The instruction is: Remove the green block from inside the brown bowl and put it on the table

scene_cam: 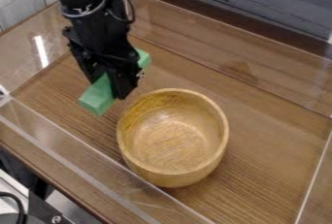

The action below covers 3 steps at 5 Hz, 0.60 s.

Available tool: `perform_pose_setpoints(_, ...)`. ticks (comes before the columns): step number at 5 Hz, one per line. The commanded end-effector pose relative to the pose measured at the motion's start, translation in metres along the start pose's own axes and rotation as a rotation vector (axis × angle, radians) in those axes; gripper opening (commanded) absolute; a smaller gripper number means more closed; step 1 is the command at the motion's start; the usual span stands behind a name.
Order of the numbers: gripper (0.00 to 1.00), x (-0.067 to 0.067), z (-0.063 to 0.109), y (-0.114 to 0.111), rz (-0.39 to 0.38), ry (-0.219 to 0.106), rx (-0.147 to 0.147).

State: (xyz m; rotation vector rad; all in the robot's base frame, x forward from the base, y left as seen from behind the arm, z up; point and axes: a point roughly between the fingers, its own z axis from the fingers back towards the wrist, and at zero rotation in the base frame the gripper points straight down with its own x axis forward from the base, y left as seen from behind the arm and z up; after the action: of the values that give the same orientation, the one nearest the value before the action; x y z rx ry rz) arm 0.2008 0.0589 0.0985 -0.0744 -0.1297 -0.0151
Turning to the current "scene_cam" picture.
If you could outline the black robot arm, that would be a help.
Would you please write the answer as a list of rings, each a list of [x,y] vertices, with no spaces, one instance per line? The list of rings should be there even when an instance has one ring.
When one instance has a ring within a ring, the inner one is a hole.
[[[62,30],[80,70],[90,82],[110,79],[114,98],[125,99],[138,86],[141,56],[129,41],[137,20],[131,0],[60,0]]]

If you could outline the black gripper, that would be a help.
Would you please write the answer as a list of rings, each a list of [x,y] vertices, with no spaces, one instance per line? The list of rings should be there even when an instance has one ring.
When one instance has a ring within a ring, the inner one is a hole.
[[[94,84],[105,74],[103,59],[94,54],[79,52],[87,50],[97,54],[126,57],[134,49],[127,38],[133,19],[127,17],[125,8],[101,8],[87,12],[62,8],[62,15],[71,22],[62,33],[68,39],[79,68],[90,84]],[[117,99],[125,100],[138,87],[141,71],[137,63],[106,66],[111,93]]]

